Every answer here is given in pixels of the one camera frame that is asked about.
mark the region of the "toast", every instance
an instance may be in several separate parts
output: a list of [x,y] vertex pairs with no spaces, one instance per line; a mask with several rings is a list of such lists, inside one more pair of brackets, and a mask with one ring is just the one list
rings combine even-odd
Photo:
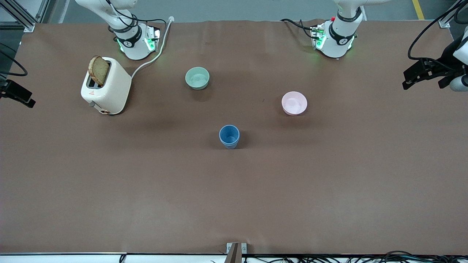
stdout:
[[104,86],[109,72],[109,64],[101,56],[94,56],[89,62],[88,72],[98,85]]

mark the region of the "floor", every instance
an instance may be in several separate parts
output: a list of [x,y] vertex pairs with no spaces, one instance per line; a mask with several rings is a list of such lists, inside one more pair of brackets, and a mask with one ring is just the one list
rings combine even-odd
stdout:
[[[366,6],[368,20],[417,20],[435,19],[444,13],[455,0],[420,1],[421,12],[416,11],[418,0],[392,0],[378,6]],[[219,20],[277,21],[328,19],[336,15],[336,5],[331,0],[140,0],[132,10],[138,18],[167,19],[170,15],[176,22],[202,22]],[[0,13],[0,20],[8,15]],[[75,0],[53,0],[45,21],[49,23],[103,23],[91,11],[79,6]],[[464,25],[451,23],[454,37],[463,34]],[[17,49],[22,37],[21,30],[0,30],[0,41]],[[0,70],[8,70],[11,61],[0,60]]]

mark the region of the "metal frame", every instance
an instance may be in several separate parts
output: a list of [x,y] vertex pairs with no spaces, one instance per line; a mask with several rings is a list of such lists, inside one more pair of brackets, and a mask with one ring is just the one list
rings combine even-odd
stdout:
[[21,6],[16,0],[0,0],[0,6],[7,11],[16,22],[0,22],[0,27],[24,27],[24,32],[33,32],[36,23],[41,23],[51,0],[43,0],[35,17]]
[[242,244],[231,243],[229,253],[224,260],[224,263],[241,263],[242,262]]
[[[448,10],[452,9],[455,5],[458,5],[460,2],[462,2],[463,0],[457,0]],[[455,9],[454,11],[448,13],[446,16],[442,17],[440,20],[439,20],[439,26],[440,28],[449,28],[450,27],[450,24],[449,22],[452,21],[453,19],[453,16],[455,15],[455,12],[457,10]]]

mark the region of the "bowl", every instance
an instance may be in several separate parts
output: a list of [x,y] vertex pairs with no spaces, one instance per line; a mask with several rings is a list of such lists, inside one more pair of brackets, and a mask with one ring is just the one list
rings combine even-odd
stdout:
[[286,114],[295,116],[306,110],[307,99],[300,92],[290,91],[283,96],[281,104]]
[[187,71],[185,74],[185,82],[195,90],[201,90],[206,88],[208,85],[208,80],[210,79],[210,74],[205,68],[194,67]]

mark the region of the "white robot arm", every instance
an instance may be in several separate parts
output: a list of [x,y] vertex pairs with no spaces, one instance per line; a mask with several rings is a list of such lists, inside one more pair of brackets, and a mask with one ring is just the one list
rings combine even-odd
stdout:
[[312,28],[312,44],[325,56],[342,57],[355,38],[356,29],[363,19],[361,6],[379,5],[390,0],[333,0],[338,5],[335,20]]
[[139,23],[136,17],[128,11],[135,7],[137,0],[75,1],[109,24],[117,36],[120,49],[128,58],[140,60],[156,50],[159,31],[154,27]]

